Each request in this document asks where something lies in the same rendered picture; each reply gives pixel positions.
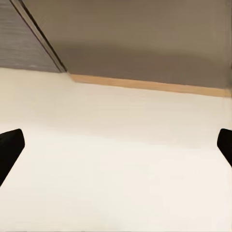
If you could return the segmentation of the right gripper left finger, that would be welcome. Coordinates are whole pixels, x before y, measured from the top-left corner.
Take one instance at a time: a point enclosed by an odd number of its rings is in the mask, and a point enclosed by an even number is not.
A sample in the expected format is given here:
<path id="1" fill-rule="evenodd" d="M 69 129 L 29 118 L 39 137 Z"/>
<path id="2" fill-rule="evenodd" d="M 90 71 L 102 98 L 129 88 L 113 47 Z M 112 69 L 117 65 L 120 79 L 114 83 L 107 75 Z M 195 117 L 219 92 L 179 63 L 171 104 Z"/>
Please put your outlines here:
<path id="1" fill-rule="evenodd" d="M 0 134 L 0 186 L 25 148 L 21 129 Z"/>

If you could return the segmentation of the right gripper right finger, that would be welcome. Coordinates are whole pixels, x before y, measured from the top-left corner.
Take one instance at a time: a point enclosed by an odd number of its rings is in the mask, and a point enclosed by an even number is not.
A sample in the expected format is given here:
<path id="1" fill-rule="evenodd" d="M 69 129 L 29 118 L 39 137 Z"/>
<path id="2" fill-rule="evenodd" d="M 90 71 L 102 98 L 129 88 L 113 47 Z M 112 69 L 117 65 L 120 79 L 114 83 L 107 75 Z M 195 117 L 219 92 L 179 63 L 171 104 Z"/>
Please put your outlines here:
<path id="1" fill-rule="evenodd" d="M 232 130 L 223 128 L 220 130 L 217 147 L 232 166 Z"/>

